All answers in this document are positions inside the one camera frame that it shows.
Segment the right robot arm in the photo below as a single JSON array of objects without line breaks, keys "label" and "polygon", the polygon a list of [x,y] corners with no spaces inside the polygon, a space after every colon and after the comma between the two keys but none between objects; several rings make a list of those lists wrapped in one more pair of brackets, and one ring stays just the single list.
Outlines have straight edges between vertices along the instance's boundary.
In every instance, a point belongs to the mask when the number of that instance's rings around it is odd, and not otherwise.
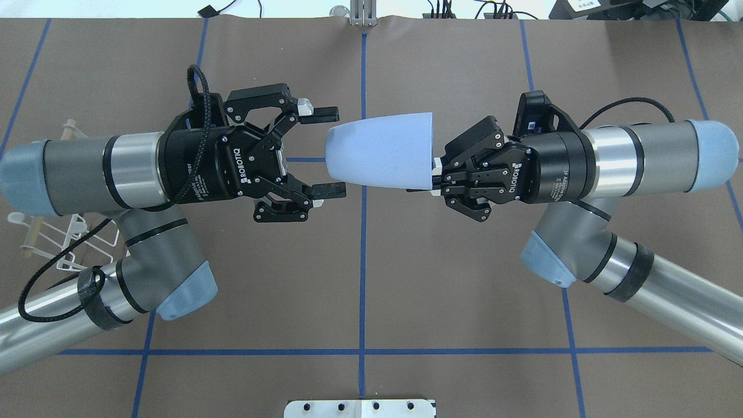
[{"label": "right robot arm", "polygon": [[727,182],[738,141],[716,121],[581,130],[563,118],[528,121],[505,135],[485,117],[445,147],[434,188],[446,204],[483,222],[490,203],[547,204],[522,263],[562,288],[595,286],[741,364],[741,297],[620,238],[608,223],[624,197],[692,193]]}]

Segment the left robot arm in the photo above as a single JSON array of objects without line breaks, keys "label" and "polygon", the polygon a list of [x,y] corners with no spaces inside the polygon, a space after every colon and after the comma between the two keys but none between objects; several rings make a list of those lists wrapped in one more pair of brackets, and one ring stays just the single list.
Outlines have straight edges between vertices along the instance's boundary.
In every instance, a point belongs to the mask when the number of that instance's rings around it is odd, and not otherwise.
[{"label": "left robot arm", "polygon": [[249,197],[258,222],[303,222],[345,183],[306,185],[287,172],[282,137],[336,122],[337,107],[294,98],[284,83],[226,100],[189,83],[192,106],[165,131],[16,146],[2,159],[2,194],[29,216],[98,212],[128,255],[74,273],[35,297],[26,286],[2,310],[2,375],[156,312],[173,320],[217,292],[181,204]]}]

